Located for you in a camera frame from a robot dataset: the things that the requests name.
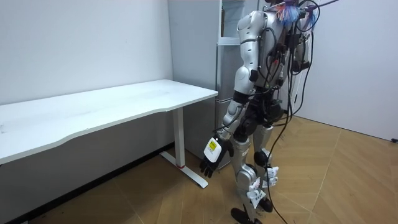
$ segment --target wooden floor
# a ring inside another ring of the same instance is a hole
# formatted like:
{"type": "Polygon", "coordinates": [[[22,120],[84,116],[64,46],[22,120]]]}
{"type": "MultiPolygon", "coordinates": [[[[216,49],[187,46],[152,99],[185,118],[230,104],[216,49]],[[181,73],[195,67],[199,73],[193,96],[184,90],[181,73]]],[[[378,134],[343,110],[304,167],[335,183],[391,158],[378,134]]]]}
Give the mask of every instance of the wooden floor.
{"type": "MultiPolygon", "coordinates": [[[[398,144],[294,118],[274,150],[272,199],[288,223],[398,223],[398,144]]],[[[200,160],[186,157],[198,172],[200,160]]],[[[242,205],[232,167],[208,181],[202,190],[157,156],[30,223],[236,223],[229,211],[242,205]]],[[[282,223],[257,214],[263,224],[282,223]]]]}

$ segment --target desk top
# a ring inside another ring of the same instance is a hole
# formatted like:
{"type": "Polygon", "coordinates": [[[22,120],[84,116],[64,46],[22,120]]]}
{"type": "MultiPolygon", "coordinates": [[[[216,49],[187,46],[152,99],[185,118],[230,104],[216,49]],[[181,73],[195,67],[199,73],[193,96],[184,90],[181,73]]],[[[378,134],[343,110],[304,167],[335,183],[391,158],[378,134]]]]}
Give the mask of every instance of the desk top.
{"type": "Polygon", "coordinates": [[[171,80],[137,83],[0,106],[0,164],[77,136],[174,110],[217,91],[171,80]]]}

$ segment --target humanoid robot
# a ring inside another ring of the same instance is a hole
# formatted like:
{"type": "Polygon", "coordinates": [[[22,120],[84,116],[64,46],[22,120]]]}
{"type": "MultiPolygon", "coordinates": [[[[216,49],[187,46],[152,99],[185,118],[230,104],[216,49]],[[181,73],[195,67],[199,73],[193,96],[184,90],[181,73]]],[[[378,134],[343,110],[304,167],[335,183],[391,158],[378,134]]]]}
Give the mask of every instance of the humanoid robot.
{"type": "Polygon", "coordinates": [[[228,151],[244,205],[244,210],[233,208],[231,215],[242,224],[260,224],[256,208],[272,211],[264,192],[277,182],[278,168],[271,167],[272,155],[265,149],[274,123],[284,113],[274,93],[280,90],[288,72],[300,72],[310,66],[307,37],[283,24],[275,11],[253,11],[238,22],[237,30],[244,64],[236,72],[233,99],[222,127],[215,130],[206,146],[200,168],[211,177],[228,151]],[[250,136],[255,166],[246,163],[250,136]]]}

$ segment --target white tag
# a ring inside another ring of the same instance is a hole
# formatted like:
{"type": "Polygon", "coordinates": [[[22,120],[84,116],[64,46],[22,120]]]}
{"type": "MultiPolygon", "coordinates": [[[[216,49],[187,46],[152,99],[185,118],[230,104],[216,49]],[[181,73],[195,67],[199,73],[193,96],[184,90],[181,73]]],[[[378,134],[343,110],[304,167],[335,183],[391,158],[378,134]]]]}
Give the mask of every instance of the white tag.
{"type": "Polygon", "coordinates": [[[246,193],[246,196],[248,196],[251,203],[253,204],[254,209],[256,209],[260,200],[266,196],[266,193],[264,193],[262,190],[260,190],[260,191],[253,190],[253,191],[249,191],[248,193],[246,193]]]}
{"type": "Polygon", "coordinates": [[[259,188],[260,183],[261,183],[261,180],[260,180],[260,177],[258,177],[257,180],[252,185],[249,186],[249,191],[253,191],[253,190],[256,190],[257,188],[259,188]]]}
{"type": "MultiPolygon", "coordinates": [[[[278,177],[269,179],[269,187],[275,186],[276,182],[278,182],[278,177]]],[[[268,188],[267,182],[265,180],[262,182],[262,188],[268,188]]]]}
{"type": "Polygon", "coordinates": [[[279,167],[271,167],[267,169],[268,178],[274,178],[278,174],[279,167]]]}
{"type": "Polygon", "coordinates": [[[220,156],[221,150],[222,148],[220,144],[218,144],[218,142],[214,138],[211,138],[205,148],[205,156],[210,162],[216,162],[218,156],[220,156]]]}
{"type": "Polygon", "coordinates": [[[244,153],[242,153],[242,156],[245,156],[245,155],[247,155],[248,154],[248,152],[249,152],[249,149],[247,149],[244,153]]]}

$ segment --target gray wall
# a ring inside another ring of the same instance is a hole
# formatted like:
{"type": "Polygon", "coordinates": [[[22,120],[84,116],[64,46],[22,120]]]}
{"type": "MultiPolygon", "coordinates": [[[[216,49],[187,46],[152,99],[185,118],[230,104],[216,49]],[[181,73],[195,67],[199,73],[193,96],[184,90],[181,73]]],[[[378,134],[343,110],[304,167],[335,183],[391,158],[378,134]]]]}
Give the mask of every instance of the gray wall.
{"type": "MultiPolygon", "coordinates": [[[[0,1],[0,105],[172,79],[166,0],[0,1]]],[[[173,141],[168,113],[0,167],[0,223],[173,141]]]]}
{"type": "Polygon", "coordinates": [[[398,138],[398,31],[392,28],[398,1],[382,3],[377,15],[369,15],[374,10],[371,0],[344,0],[322,8],[298,116],[387,140],[398,138]]]}

